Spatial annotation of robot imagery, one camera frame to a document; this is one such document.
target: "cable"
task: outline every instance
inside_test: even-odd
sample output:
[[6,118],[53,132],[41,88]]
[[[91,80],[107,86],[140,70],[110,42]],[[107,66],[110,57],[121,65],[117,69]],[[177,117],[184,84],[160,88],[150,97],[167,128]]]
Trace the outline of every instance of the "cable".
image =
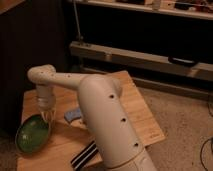
[[212,154],[213,154],[213,137],[207,139],[207,140],[203,143],[203,145],[202,145],[202,147],[201,147],[201,150],[200,150],[200,162],[201,162],[201,165],[203,166],[203,168],[205,169],[205,171],[208,171],[208,169],[206,168],[206,166],[205,166],[205,164],[204,164],[204,162],[203,162],[203,149],[204,149],[205,145],[206,145],[209,141],[211,142],[211,152],[212,152]]
[[211,108],[213,106],[212,103],[211,103],[211,92],[209,92],[209,94],[208,94],[207,106],[208,106],[208,109],[209,109],[209,115],[211,117],[213,117],[213,113],[212,113],[212,110],[211,110]]
[[[208,99],[207,99],[207,106],[208,106],[208,110],[209,110],[209,115],[211,117],[213,117],[213,113],[212,113],[212,105],[211,105],[211,91],[209,92],[208,94]],[[201,150],[200,150],[200,162],[201,162],[201,165],[203,166],[203,168],[205,169],[205,171],[208,171],[208,169],[206,168],[204,162],[203,162],[203,149],[205,147],[205,145],[210,141],[211,143],[211,153],[213,155],[213,137],[207,139],[206,141],[204,141],[204,143],[202,144],[201,146]]]

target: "green bowl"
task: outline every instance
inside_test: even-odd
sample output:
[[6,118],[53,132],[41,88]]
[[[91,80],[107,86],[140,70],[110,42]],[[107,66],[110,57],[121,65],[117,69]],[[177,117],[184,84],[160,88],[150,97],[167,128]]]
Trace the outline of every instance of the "green bowl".
[[21,154],[32,154],[39,151],[50,135],[50,124],[40,114],[29,117],[17,131],[15,143]]

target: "black handle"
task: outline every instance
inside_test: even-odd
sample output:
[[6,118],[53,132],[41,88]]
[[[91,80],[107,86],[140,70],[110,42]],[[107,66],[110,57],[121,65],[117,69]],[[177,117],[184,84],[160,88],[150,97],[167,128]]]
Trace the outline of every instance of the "black handle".
[[76,157],[71,161],[71,165],[75,171],[80,171],[84,165],[98,153],[95,141],[87,145]]
[[198,61],[190,61],[190,60],[178,59],[178,58],[173,58],[173,57],[169,57],[168,61],[170,63],[177,64],[177,65],[183,65],[186,67],[193,67],[198,64]]

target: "desk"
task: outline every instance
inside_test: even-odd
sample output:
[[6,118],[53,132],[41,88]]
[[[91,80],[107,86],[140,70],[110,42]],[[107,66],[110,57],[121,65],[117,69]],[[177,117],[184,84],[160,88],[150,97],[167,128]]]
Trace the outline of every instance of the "desk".
[[[143,144],[147,146],[163,140],[165,136],[162,130],[128,72],[121,71],[110,75],[122,83],[121,103]],[[90,133],[79,120],[71,125],[64,120],[66,111],[78,107],[76,92],[60,87],[55,87],[54,91],[57,98],[57,114],[51,137],[38,153],[27,158],[18,158],[18,171],[70,171],[71,159],[92,140]],[[22,121],[38,113],[35,96],[35,90],[25,93]],[[97,155],[89,164],[100,161],[101,158]]]

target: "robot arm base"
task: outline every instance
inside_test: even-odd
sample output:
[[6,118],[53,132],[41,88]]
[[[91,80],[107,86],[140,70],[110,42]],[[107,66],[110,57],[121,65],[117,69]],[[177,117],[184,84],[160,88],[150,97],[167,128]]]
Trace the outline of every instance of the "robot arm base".
[[157,171],[146,149],[128,163],[107,171]]

